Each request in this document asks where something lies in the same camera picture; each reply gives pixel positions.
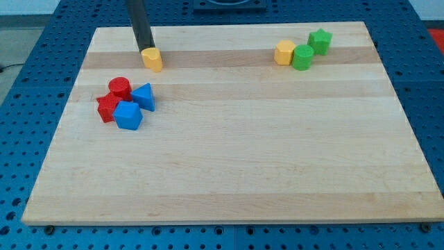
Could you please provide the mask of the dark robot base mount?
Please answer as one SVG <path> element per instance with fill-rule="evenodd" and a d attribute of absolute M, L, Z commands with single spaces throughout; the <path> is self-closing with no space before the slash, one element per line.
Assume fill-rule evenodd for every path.
<path fill-rule="evenodd" d="M 266 10 L 267 0 L 193 0 L 194 11 Z"/>

